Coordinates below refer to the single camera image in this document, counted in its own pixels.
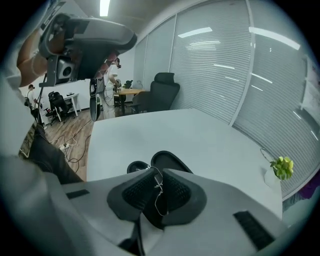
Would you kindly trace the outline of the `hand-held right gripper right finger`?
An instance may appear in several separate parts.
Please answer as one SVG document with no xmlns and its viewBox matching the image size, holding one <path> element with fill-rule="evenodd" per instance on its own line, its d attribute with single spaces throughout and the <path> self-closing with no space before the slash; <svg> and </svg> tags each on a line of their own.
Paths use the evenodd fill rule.
<svg viewBox="0 0 320 256">
<path fill-rule="evenodd" d="M 287 227 L 239 189 L 173 169 L 163 171 L 163 229 L 142 224 L 148 256 L 253 256 Z"/>
</svg>

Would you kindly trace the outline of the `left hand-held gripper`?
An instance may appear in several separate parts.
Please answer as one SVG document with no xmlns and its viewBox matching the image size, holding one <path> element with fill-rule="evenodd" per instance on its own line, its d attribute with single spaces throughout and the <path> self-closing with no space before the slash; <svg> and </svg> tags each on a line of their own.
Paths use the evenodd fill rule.
<svg viewBox="0 0 320 256">
<path fill-rule="evenodd" d="M 66 13 L 66 0 L 50 0 L 48 8 L 40 21 L 40 40 L 38 50 L 43 57 L 68 56 L 67 46 L 70 40 L 70 20 L 72 15 Z M 105 60 L 113 51 L 119 54 L 131 50 L 137 35 L 129 27 L 99 18 L 73 18 L 73 40 L 77 46 L 74 56 L 76 79 L 85 80 L 95 77 Z M 63 52 L 51 53 L 49 42 L 60 31 L 64 30 Z"/>
</svg>

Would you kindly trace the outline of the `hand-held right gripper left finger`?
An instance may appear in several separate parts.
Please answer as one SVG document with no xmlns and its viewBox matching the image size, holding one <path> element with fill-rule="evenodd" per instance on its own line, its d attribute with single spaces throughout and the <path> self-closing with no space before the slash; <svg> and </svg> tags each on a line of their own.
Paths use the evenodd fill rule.
<svg viewBox="0 0 320 256">
<path fill-rule="evenodd" d="M 142 246 L 141 215 L 156 185 L 152 169 L 63 185 L 77 213 L 120 248 Z"/>
</svg>

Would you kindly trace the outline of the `person's left hand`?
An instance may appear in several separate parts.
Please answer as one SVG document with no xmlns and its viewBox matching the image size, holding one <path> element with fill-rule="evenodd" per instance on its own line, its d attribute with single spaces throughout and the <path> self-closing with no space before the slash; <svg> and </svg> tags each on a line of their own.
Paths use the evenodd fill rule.
<svg viewBox="0 0 320 256">
<path fill-rule="evenodd" d="M 64 50 L 65 31 L 62 30 L 57 33 L 49 42 L 49 51 L 52 54 L 61 54 Z"/>
</svg>

